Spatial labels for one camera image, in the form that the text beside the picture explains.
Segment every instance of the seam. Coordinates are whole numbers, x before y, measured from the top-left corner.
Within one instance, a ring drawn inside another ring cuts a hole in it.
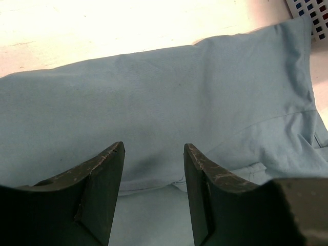
[[[290,113],[290,114],[285,114],[285,115],[280,115],[280,116],[276,116],[276,117],[273,117],[273,118],[270,118],[270,119],[265,119],[265,120],[261,120],[259,122],[256,122],[254,124],[251,124],[250,126],[247,126],[241,130],[239,130],[238,132],[235,132],[233,133],[230,137],[228,137],[226,140],[224,140],[223,142],[219,143],[219,145],[217,145],[216,147],[214,147],[213,149],[211,149],[210,151],[208,151],[207,153],[213,151],[214,149],[220,147],[222,144],[226,143],[227,141],[229,141],[232,137],[234,137],[235,135],[237,135],[238,133],[242,132],[243,130],[246,130],[247,128],[250,128],[252,126],[255,126],[257,124],[260,124],[260,123],[263,123],[265,121],[270,121],[272,119],[277,119],[277,118],[282,118],[282,117],[286,117],[286,116],[289,116],[289,115],[293,115],[293,114],[299,114],[299,113],[308,113],[308,112],[317,112],[317,110],[305,110],[305,111],[299,111],[299,112],[294,112],[294,113]]]
[[[317,135],[316,132],[314,133],[314,138],[315,138],[315,140],[317,141],[319,147],[322,148],[322,144],[321,144],[321,142],[319,141],[319,137],[318,137],[318,135]]]

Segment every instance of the plastic grid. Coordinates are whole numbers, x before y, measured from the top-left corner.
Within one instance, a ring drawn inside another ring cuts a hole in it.
[[[294,18],[307,14],[312,19],[312,42],[328,43],[328,0],[286,0]]]

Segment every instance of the light blue cloth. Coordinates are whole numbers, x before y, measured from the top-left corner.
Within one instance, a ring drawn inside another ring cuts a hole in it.
[[[312,92],[310,33],[301,17],[195,46],[5,76],[0,183],[35,184],[115,141],[126,147],[120,194],[171,183],[185,190],[185,143],[241,176],[257,170],[256,183],[328,176],[315,150],[328,137]]]

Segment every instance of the blue square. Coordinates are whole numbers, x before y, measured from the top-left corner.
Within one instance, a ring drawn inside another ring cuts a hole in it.
[[[316,11],[312,12],[312,13],[310,14],[310,16],[311,16],[311,18],[314,18],[315,16],[317,16]]]
[[[307,9],[308,9],[308,10],[313,9],[313,5],[312,5],[312,4],[308,5],[308,6],[307,6]]]

